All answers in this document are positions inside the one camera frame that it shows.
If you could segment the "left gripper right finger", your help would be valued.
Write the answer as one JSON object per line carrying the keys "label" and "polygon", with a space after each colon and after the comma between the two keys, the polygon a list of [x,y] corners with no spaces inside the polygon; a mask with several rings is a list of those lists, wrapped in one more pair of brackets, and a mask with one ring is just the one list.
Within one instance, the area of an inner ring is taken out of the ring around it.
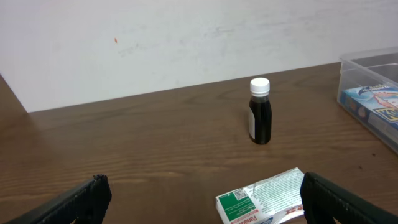
{"label": "left gripper right finger", "polygon": [[395,224],[397,216],[314,173],[304,175],[300,188],[308,224]]}

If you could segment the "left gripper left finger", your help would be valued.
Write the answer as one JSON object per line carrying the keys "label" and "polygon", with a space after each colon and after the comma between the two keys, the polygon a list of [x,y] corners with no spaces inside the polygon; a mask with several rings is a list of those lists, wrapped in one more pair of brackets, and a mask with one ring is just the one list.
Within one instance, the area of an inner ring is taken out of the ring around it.
{"label": "left gripper left finger", "polygon": [[101,224],[112,193],[106,175],[95,175],[6,224]]}

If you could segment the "green white medicine box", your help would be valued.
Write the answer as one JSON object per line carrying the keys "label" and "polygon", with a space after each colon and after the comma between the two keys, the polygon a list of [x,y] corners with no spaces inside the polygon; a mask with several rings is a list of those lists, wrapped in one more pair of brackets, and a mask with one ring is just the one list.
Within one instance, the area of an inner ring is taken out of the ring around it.
{"label": "green white medicine box", "polygon": [[215,198],[224,224],[280,224],[304,214],[304,173],[294,168]]}

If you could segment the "dark bottle white cap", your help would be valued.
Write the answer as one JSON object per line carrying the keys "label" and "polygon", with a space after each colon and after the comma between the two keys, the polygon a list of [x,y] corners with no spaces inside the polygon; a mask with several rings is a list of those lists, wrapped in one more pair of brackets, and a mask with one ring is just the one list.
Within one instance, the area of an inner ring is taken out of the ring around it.
{"label": "dark bottle white cap", "polygon": [[271,140],[272,109],[269,100],[270,81],[254,78],[250,81],[251,99],[249,101],[249,137],[256,144],[267,144]]}

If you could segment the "blue Kool Fever box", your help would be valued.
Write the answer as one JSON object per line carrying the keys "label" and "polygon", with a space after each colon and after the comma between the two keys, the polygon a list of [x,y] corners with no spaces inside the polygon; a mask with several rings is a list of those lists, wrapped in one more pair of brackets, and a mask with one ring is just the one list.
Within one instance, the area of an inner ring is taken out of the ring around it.
{"label": "blue Kool Fever box", "polygon": [[378,130],[397,130],[397,88],[378,84],[343,90],[339,102]]}

